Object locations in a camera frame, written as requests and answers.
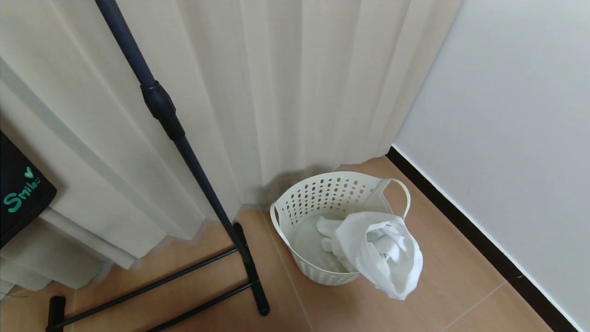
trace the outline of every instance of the white wall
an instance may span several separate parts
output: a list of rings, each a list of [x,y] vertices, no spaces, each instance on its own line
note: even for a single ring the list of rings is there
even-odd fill
[[[590,331],[590,2],[465,0],[394,147]]]

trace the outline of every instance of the curtain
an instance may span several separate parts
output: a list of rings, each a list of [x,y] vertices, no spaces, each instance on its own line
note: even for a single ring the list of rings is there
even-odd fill
[[[459,4],[119,7],[233,218],[303,177],[386,153]],[[5,1],[0,16],[2,130],[58,188],[36,232],[98,252],[62,275],[31,273],[79,287],[99,257],[129,267],[165,236],[190,239],[215,219],[94,2]],[[0,253],[3,265],[25,264]],[[86,272],[65,275],[76,269]]]

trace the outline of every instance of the basket bottom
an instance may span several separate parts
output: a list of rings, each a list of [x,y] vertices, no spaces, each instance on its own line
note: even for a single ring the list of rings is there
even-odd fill
[[[341,216],[323,215],[327,219],[342,219]],[[348,273],[336,256],[322,248],[324,236],[317,231],[316,223],[320,216],[312,216],[302,220],[289,239],[291,248],[309,263],[331,272]]]

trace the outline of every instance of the basket handle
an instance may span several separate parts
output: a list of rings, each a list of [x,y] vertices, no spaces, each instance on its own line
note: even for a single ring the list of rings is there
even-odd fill
[[[391,181],[399,184],[399,186],[402,187],[402,189],[404,190],[404,193],[406,194],[406,208],[404,210],[404,213],[400,216],[400,217],[402,217],[402,219],[405,220],[406,216],[408,215],[409,205],[410,205],[411,199],[410,199],[410,196],[409,196],[408,187],[406,187],[405,184],[402,181],[399,181],[399,180],[397,180],[395,178],[384,178],[383,180],[381,180],[381,182],[379,183],[379,185],[377,185],[377,188],[375,188],[375,192],[376,193],[379,193],[379,198],[381,198],[381,201],[383,202],[383,204],[387,205],[389,207],[389,209],[393,211],[393,209],[389,205],[389,202],[385,198],[385,195],[383,194],[383,192],[385,191],[385,188],[387,188],[387,186],[389,185],[389,183],[391,183]]]
[[[281,236],[281,239],[283,239],[283,241],[285,241],[285,244],[287,246],[290,246],[289,241],[287,241],[285,234],[283,234],[283,231],[281,230],[281,227],[279,226],[279,223],[278,223],[278,220],[276,217],[274,203],[270,205],[270,220],[272,220],[274,229],[277,231],[278,235]]]

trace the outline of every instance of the crumpled white fabric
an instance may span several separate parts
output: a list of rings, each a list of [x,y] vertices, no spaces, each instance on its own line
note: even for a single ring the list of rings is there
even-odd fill
[[[344,221],[321,217],[322,248],[349,272],[360,272],[390,298],[405,300],[418,285],[423,257],[404,220],[394,214],[359,212]]]

